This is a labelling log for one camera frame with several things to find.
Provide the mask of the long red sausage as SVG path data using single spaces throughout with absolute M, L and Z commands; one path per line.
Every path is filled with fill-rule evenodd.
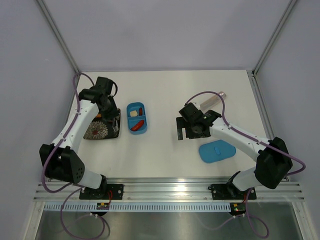
M 144 120 L 140 120 L 137 124 L 135 124 L 130 130 L 133 132 L 136 132 L 138 130 L 140 130 L 143 125 L 144 125 L 145 121 Z

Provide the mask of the metal serving tongs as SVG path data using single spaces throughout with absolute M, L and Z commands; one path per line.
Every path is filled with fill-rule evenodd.
M 112 129 L 115 133 L 119 131 L 118 121 L 115 118 L 112 119 Z

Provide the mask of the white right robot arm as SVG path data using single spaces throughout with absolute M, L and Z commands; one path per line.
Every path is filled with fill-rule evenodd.
M 215 137 L 245 153 L 255 166 L 237 171 L 226 183 L 213 183 L 208 187 L 214 200 L 240 200 L 248 196 L 252 188 L 264 186 L 274 190 L 292 168 L 285 142 L 275 137 L 257 138 L 249 133 L 240 133 L 226 123 L 221 114 L 209 110 L 180 110 L 176 118 L 177 137 L 182 140 Z

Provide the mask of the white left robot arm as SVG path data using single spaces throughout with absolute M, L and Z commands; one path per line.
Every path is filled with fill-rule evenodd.
M 86 140 L 115 139 L 120 133 L 121 111 L 117 108 L 111 88 L 94 86 L 76 96 L 73 117 L 51 144 L 43 144 L 39 155 L 42 162 L 41 182 L 46 178 L 63 181 L 89 190 L 91 198 L 103 199 L 108 194 L 107 178 L 85 167 L 78 156 L 80 143 Z

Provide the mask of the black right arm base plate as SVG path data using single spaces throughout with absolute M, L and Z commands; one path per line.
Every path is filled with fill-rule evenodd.
M 247 191 L 240 191 L 230 184 L 211 184 L 207 187 L 213 200 L 245 200 Z

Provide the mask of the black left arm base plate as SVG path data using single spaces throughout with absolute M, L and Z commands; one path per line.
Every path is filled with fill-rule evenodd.
M 80 200 L 122 200 L 124 194 L 123 184 L 107 184 L 105 188 L 85 187 L 80 191 Z

